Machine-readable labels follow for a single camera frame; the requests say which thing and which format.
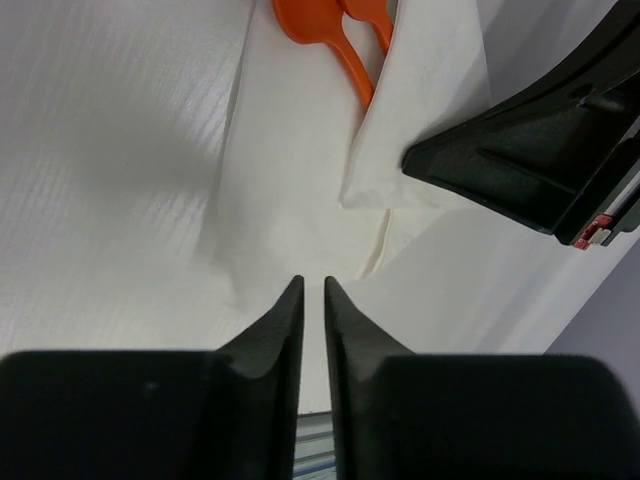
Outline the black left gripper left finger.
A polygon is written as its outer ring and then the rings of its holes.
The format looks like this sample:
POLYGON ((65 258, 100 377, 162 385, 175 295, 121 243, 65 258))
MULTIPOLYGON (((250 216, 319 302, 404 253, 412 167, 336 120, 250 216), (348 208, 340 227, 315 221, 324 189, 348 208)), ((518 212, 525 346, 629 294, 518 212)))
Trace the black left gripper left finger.
POLYGON ((293 278, 215 350, 21 351, 1 361, 5 479, 289 479, 304 330, 293 278))

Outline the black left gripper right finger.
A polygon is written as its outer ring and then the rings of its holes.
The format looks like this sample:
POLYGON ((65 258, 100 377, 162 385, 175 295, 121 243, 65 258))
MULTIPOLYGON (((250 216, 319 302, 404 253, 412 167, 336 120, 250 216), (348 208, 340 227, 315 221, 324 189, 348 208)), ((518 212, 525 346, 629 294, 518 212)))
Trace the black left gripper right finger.
POLYGON ((618 378, 572 355, 417 354, 334 278, 324 308, 341 479, 635 479, 618 378))

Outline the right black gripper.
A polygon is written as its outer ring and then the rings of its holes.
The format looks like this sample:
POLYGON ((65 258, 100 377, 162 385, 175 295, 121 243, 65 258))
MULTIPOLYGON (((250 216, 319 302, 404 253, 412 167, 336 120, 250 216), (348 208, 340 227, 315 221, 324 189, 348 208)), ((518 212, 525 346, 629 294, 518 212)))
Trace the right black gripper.
POLYGON ((409 147, 401 170, 579 250, 633 232, 639 226, 638 3, 615 3, 528 88, 409 147))

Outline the orange plastic fork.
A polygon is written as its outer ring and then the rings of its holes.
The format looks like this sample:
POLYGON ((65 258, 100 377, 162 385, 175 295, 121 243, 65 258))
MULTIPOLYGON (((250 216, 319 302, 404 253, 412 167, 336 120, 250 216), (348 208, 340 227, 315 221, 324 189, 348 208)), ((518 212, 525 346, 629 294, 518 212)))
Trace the orange plastic fork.
POLYGON ((386 0, 340 0, 349 17, 369 23, 376 35, 384 56, 389 52, 394 24, 387 9, 386 0))

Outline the white paper napkin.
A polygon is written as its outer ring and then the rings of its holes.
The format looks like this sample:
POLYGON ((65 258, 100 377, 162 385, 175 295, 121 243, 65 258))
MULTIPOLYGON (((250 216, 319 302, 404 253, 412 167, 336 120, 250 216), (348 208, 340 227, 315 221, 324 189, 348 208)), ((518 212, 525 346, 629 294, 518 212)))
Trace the white paper napkin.
POLYGON ((377 81, 363 108, 327 47, 294 43, 271 4, 255 4, 198 245, 224 306, 254 309, 296 275, 365 278, 444 213, 469 207, 400 163, 414 142, 489 104, 478 6, 400 1, 394 13, 387 56, 347 25, 377 81))

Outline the orange plastic spoon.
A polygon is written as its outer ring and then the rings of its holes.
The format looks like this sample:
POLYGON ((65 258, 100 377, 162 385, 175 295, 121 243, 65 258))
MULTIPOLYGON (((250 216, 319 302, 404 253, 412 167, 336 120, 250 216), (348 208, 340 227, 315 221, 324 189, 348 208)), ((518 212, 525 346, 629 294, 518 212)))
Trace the orange plastic spoon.
POLYGON ((301 45, 324 44, 334 53, 367 110, 374 96, 374 87, 344 32, 344 10, 340 2, 273 0, 271 5, 279 26, 289 39, 301 45))

